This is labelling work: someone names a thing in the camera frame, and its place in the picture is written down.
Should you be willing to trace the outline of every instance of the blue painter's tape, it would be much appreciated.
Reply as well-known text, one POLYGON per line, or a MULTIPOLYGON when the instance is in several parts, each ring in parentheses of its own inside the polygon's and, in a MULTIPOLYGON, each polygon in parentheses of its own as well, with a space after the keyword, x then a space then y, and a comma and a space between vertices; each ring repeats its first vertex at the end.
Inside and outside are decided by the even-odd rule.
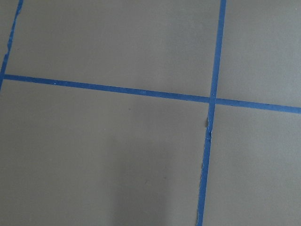
POLYGON ((218 75, 219 75, 219 71, 220 71, 222 37, 223 37, 225 13, 226 13, 226 0, 221 0, 219 21, 218 21, 218 28, 217 28, 217 35, 216 35, 216 45, 215 45, 214 65, 213 65, 213 72, 212 72, 209 109, 208 109, 208 127, 206 130, 204 154, 203 154, 203 166, 202 166, 199 197, 198 197, 197 226, 202 226, 203 219, 204 219, 205 197, 206 197, 207 177, 208 177, 211 138, 212 138, 211 134, 212 134, 213 123, 214 123, 214 111, 215 111, 218 75))
POLYGON ((227 99, 220 99, 220 98, 216 99, 216 104, 301 114, 301 107, 291 107, 285 105, 271 105, 271 104, 264 104, 264 103, 257 103, 257 102, 227 100, 227 99))
POLYGON ((127 93, 127 94, 149 96, 149 97, 161 97, 161 98, 168 98, 168 99, 209 103, 208 97, 200 97, 200 96, 177 94, 177 93, 166 93, 166 92, 151 91, 151 90, 144 90, 144 89, 131 89, 131 88, 124 88, 124 87, 105 86, 105 85, 89 84, 89 83, 74 82, 74 81, 33 78, 33 77, 11 75, 11 74, 6 74, 4 76, 4 79, 34 82, 34 83, 47 84, 47 85, 75 87, 75 88, 82 88, 82 89, 102 90, 102 91, 116 92, 116 93, 127 93))
POLYGON ((17 6, 17 10, 16 10, 16 14, 15 14, 15 18, 14 18, 13 25, 11 27, 11 31, 10 31, 10 35, 9 35, 9 39, 8 39, 8 51, 4 55, 4 59, 3 59, 3 62, 2 62, 2 66, 1 66, 1 71, 0 71, 0 90, 1 90, 2 83, 3 83, 3 78, 4 78, 5 71, 6 71, 6 66, 8 64, 8 58, 9 58, 11 46, 13 44, 17 17, 18 17, 18 15, 21 12, 22 5, 23 5, 23 0, 19 0, 18 6, 17 6))

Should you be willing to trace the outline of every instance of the gray square panel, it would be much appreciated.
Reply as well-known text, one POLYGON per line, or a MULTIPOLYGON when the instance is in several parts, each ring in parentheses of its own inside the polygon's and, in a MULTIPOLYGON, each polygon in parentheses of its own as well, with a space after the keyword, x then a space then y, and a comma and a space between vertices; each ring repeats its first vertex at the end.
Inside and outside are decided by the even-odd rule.
POLYGON ((4 80, 0 106, 0 225, 195 225, 207 104, 4 80))
POLYGON ((8 51, 7 43, 13 25, 18 0, 0 1, 0 63, 8 51))
POLYGON ((208 96, 218 12, 218 0, 27 0, 7 73, 208 96))
POLYGON ((301 225, 301 115, 217 106, 204 226, 301 225))
POLYGON ((301 106, 301 1, 227 1, 218 97, 301 106))

